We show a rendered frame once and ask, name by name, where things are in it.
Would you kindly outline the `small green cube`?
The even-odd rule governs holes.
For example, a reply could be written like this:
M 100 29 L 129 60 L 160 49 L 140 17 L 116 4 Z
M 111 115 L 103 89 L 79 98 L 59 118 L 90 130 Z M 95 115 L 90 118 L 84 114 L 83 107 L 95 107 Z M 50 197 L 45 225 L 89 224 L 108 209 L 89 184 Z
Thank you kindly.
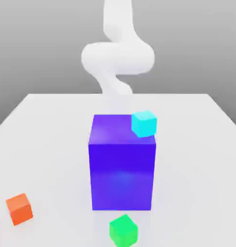
M 109 236 L 116 247 L 130 247 L 138 240 L 138 226 L 124 214 L 109 223 Z

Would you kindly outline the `small orange cube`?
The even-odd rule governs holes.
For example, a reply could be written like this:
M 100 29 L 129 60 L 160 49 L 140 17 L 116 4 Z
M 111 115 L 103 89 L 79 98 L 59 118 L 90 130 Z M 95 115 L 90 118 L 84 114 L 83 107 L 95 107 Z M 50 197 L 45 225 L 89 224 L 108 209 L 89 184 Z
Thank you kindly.
M 31 204 L 25 193 L 6 200 L 14 226 L 33 218 Z

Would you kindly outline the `small cyan cube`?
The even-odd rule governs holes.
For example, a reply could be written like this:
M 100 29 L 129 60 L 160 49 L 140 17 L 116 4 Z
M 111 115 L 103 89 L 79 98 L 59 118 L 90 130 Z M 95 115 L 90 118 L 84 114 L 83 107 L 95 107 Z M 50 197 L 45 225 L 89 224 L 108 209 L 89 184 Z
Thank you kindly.
M 157 131 L 157 117 L 149 110 L 131 115 L 131 129 L 137 137 L 154 136 Z

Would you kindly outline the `large purple box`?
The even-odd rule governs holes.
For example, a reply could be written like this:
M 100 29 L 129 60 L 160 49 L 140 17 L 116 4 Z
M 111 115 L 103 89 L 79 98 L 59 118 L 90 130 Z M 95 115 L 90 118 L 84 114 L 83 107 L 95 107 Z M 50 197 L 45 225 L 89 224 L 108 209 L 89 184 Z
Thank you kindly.
M 89 143 L 93 210 L 150 210 L 156 140 L 131 130 L 131 115 L 96 114 Z

